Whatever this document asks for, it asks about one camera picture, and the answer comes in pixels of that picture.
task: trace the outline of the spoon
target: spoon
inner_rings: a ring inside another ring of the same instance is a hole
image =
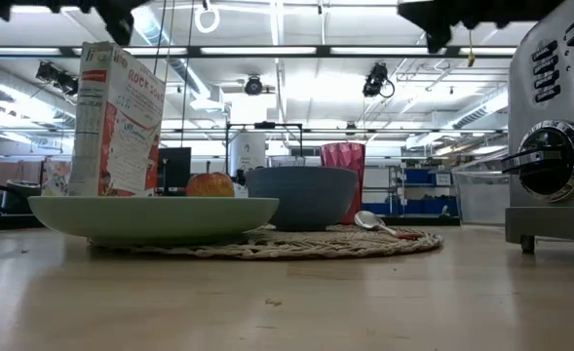
[[[397,239],[416,240],[421,238],[421,234],[398,234],[397,231],[386,226],[382,218],[369,211],[360,211],[354,217],[354,222],[364,229],[383,229]]]

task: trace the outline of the wooden table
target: wooden table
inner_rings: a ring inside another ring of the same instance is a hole
[[[276,262],[0,233],[0,350],[574,350],[574,244],[427,230],[444,249]]]

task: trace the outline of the white cylinder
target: white cylinder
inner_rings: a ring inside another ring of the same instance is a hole
[[[230,176],[237,170],[244,174],[257,167],[265,167],[265,134],[241,132],[229,144]]]

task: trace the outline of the woven placemat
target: woven placemat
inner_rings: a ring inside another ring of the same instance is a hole
[[[393,228],[399,233],[421,234],[417,240],[398,240],[384,231],[367,231],[354,225],[332,225],[324,232],[284,232],[271,226],[252,230],[243,240],[210,246],[111,247],[137,254],[179,254],[197,258],[277,259],[347,258],[393,254],[415,254],[442,246],[440,235],[411,228]]]

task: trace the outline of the computer monitor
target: computer monitor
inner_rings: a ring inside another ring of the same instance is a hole
[[[191,147],[159,149],[158,187],[184,188],[191,176]]]

